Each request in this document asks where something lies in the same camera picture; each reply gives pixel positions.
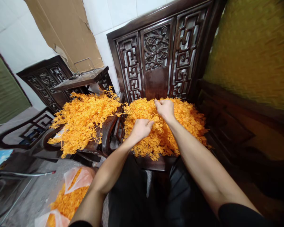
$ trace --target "fist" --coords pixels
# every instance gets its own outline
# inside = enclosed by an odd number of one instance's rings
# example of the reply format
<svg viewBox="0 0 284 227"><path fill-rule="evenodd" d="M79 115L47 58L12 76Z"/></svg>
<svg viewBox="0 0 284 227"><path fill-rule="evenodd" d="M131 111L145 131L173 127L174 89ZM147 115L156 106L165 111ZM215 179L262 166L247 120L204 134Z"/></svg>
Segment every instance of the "fist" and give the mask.
<svg viewBox="0 0 284 227"><path fill-rule="evenodd" d="M155 105L157 107L158 114L166 121L169 122L175 119L174 103L171 100L156 100Z"/></svg>
<svg viewBox="0 0 284 227"><path fill-rule="evenodd" d="M139 142L141 139L149 135L154 123L154 121L150 121L148 119L137 119L129 137L136 143Z"/></svg>

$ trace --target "orange flower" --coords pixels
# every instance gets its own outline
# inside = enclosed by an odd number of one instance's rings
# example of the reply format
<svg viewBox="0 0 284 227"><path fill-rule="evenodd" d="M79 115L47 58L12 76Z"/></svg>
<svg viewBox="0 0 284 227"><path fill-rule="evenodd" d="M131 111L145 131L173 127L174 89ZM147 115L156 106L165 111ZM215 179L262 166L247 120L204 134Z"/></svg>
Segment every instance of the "orange flower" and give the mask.
<svg viewBox="0 0 284 227"><path fill-rule="evenodd" d="M69 189L75 184L80 172L81 172L82 168L78 170L78 172L76 173ZM82 188L78 188L75 191L68 193L68 194L64 194L65 193L65 184L63 184L62 189L59 191L59 194L56 198L56 201L51 203L50 205L50 209L51 210L55 210L58 209L59 212L67 217L69 220L71 220L76 212L76 210L78 209L80 203L82 202L87 190L88 190L88 186L87 187L82 187ZM47 225L49 227L55 227L56 226L56 222L55 222L55 215L54 214L50 214L50 216L48 217L47 220Z"/></svg>
<svg viewBox="0 0 284 227"><path fill-rule="evenodd" d="M102 134L98 137L96 129L102 128L106 118L113 116L121 105L120 98L112 92L111 87L100 96L71 94L74 99L65 103L63 109L55 114L51 125L51 128L57 128L66 124L64 132L60 137L48 141L49 144L61 143L62 158L84 149L89 141L101 144Z"/></svg>
<svg viewBox="0 0 284 227"><path fill-rule="evenodd" d="M210 147L204 137L207 132L204 128L204 114L199 113L193 104L183 102L180 99L161 98L160 100L173 101L176 119L203 145ZM138 99L123 108L127 114L124 138L129 136L137 119L149 119L155 122L148 137L142 139L133 147L136 157L148 155L152 160L157 161L160 155L178 156L180 154L171 130L158 115L153 99L149 101L146 98Z"/></svg>

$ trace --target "white wall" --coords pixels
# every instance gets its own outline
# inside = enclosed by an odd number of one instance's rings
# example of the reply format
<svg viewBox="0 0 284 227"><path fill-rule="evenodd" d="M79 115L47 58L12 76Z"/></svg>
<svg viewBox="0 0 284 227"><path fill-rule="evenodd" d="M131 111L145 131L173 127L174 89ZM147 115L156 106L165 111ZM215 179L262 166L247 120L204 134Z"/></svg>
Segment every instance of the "white wall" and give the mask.
<svg viewBox="0 0 284 227"><path fill-rule="evenodd" d="M46 44L23 0L0 0L0 53L32 105L43 109L44 103L16 73L56 53Z"/></svg>
<svg viewBox="0 0 284 227"><path fill-rule="evenodd" d="M109 74L116 92L120 89L106 34L170 1L83 0L90 28L96 38L103 63L109 66ZM16 73L57 54L46 44L23 0L0 0L0 53L32 105L38 110L43 109L43 102Z"/></svg>
<svg viewBox="0 0 284 227"><path fill-rule="evenodd" d="M120 91L106 34L172 0L83 0L89 26L116 92Z"/></svg>

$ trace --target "black sleeve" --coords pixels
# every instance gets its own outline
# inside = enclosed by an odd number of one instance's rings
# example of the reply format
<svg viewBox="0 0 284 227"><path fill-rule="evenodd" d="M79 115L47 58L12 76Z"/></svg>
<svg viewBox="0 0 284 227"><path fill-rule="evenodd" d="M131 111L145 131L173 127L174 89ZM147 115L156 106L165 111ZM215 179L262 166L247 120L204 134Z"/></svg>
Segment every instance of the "black sleeve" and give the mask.
<svg viewBox="0 0 284 227"><path fill-rule="evenodd" d="M76 221L72 223L69 227L92 227L87 221Z"/></svg>
<svg viewBox="0 0 284 227"><path fill-rule="evenodd" d="M272 224L254 210L240 204L228 203L219 208L219 219L225 227L271 227Z"/></svg>

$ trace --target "metal handle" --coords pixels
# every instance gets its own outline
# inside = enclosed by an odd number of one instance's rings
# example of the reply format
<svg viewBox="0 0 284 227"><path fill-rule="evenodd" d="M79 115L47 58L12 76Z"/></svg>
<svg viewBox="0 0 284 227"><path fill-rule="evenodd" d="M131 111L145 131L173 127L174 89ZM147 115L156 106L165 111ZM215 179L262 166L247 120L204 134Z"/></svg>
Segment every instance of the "metal handle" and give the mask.
<svg viewBox="0 0 284 227"><path fill-rule="evenodd" d="M77 70L77 72L78 72L79 75L81 75L81 73L79 72L78 68L76 67L76 64L79 63L79 62L85 61L85 60L87 60L87 59L89 59L89 60L91 61L91 63L92 63L91 58L86 58L86 59L83 59L83 60L80 60L80 61L77 61L77 62L74 63L74 66L75 66L75 68L76 68L76 70Z"/></svg>

